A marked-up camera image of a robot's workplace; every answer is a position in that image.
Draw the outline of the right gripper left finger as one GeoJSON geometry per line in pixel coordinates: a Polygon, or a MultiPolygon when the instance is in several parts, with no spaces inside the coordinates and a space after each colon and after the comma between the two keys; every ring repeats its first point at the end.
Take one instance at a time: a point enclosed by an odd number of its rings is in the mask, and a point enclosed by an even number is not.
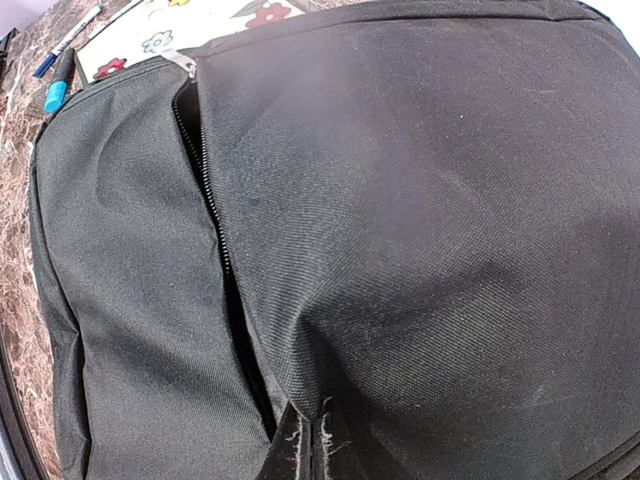
{"type": "Polygon", "coordinates": [[[257,475],[258,480],[313,479],[313,427],[288,404],[257,475]]]}

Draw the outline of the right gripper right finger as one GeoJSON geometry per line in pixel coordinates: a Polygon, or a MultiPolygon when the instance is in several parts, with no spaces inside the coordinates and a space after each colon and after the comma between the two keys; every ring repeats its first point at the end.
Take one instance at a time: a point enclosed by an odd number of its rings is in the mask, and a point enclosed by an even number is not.
{"type": "Polygon", "coordinates": [[[312,427],[313,479],[394,479],[369,409],[325,409],[312,427]]]}

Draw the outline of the black student backpack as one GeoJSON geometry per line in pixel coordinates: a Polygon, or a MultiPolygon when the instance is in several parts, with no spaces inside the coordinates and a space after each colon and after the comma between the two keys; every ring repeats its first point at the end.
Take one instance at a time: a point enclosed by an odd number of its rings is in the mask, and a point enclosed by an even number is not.
{"type": "Polygon", "coordinates": [[[376,1],[168,53],[33,150],[69,479],[639,475],[639,58],[580,1],[376,1]]]}

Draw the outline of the black marker with blue cap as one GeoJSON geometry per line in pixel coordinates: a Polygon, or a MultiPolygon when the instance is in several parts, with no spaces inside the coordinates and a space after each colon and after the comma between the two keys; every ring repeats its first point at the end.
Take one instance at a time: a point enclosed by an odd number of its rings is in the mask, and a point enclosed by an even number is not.
{"type": "Polygon", "coordinates": [[[64,103],[75,65],[75,49],[67,48],[56,62],[44,104],[46,114],[56,113],[64,103]]]}

